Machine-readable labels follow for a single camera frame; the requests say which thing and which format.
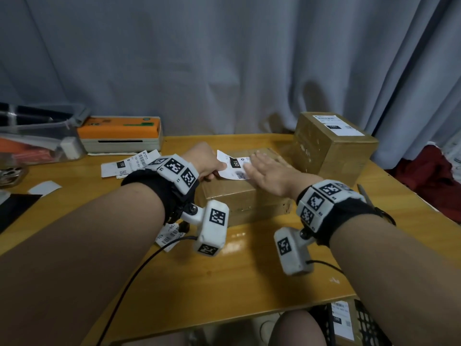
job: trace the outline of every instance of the wooden table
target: wooden table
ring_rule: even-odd
[[[291,135],[226,135],[166,137],[163,154],[181,154],[198,141],[214,149],[271,147],[286,155]],[[11,190],[53,180],[63,188],[40,199],[0,235],[0,255],[80,205],[107,193],[120,180],[101,179],[100,164],[120,156],[39,165]],[[369,162],[359,182],[374,204],[392,215],[397,225],[461,267],[461,229],[434,211],[413,192]],[[268,221],[231,227],[227,243],[215,258],[196,255],[192,243],[181,242],[150,262],[130,287],[109,329],[105,343],[149,337],[214,322],[230,321],[354,296],[340,273],[316,265],[314,273],[287,277],[282,272],[273,233],[283,226],[301,227],[292,212]],[[158,247],[153,246],[152,254]],[[309,247],[313,259],[337,265],[326,247]],[[93,345],[116,299],[89,331],[83,345]]]

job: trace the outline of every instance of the red fabric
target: red fabric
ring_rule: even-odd
[[[387,170],[421,198],[457,223],[461,223],[461,184],[451,173],[451,164],[435,146],[425,146],[415,160],[400,160]]]

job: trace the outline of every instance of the gray curtain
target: gray curtain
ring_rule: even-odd
[[[158,115],[170,136],[282,132],[332,111],[377,130],[374,158],[392,167],[455,119],[459,3],[0,0],[0,99]]]

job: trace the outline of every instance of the floor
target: floor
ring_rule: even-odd
[[[124,346],[266,346],[280,314],[264,315],[220,325],[206,326],[192,333],[174,333],[124,343]]]

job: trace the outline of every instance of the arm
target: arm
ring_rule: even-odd
[[[245,165],[259,186],[296,199],[321,181],[263,154]],[[461,271],[375,215],[356,216],[330,239],[333,256],[395,345],[457,345],[461,340]]]
[[[222,169],[206,143],[182,157],[201,178]],[[0,345],[79,345],[154,243],[164,216],[157,194],[133,183],[0,256]]]

